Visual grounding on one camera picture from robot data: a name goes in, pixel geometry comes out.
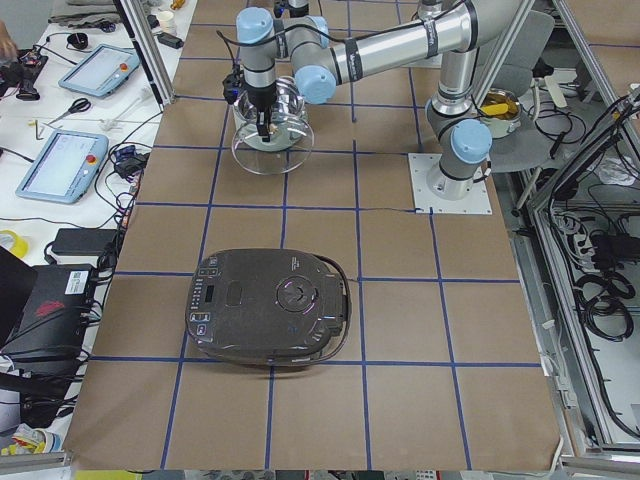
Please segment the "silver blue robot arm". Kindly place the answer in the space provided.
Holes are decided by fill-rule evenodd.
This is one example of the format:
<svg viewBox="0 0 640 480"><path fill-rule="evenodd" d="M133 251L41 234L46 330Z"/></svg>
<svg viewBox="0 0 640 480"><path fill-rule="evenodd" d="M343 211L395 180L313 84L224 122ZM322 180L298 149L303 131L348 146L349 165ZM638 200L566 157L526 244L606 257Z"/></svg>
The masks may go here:
<svg viewBox="0 0 640 480"><path fill-rule="evenodd" d="M341 41L328 40L321 17L279 21L264 8L242 10L236 18L243 75L232 142L236 161L252 173L280 174L311 153L313 130L301 109L288 109L276 60L290 61L299 104L324 104L339 85L441 55L439 87L427 114L442 139L442 155L427 183L441 198L463 198L492 145L488 128L468 114L477 49L500 35L516 8L511 2L462 1L431 17Z"/></svg>

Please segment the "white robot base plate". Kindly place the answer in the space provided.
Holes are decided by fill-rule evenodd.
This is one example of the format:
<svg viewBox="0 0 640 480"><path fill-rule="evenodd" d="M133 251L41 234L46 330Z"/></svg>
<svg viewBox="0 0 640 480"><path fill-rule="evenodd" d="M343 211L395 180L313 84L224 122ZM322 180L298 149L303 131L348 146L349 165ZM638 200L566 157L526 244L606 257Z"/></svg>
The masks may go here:
<svg viewBox="0 0 640 480"><path fill-rule="evenodd" d="M424 214L491 215L486 182L477 183L481 169L467 180L452 180L440 169L440 154L410 153L409 172L414 209Z"/></svg>

